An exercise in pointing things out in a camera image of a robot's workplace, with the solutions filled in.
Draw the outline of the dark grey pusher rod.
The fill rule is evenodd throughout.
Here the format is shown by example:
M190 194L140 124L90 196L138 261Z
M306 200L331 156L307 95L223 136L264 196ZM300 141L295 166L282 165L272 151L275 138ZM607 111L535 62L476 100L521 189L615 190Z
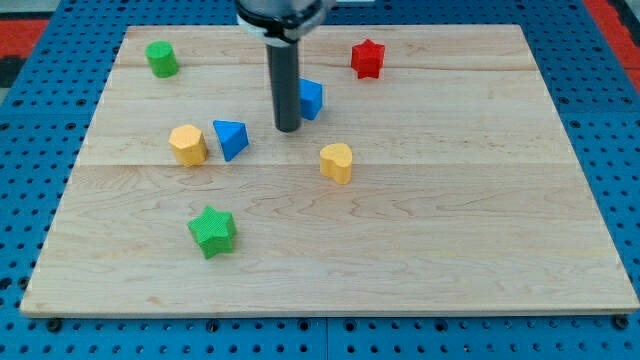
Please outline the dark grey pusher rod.
M298 45L266 46L274 124L284 133L301 126Z

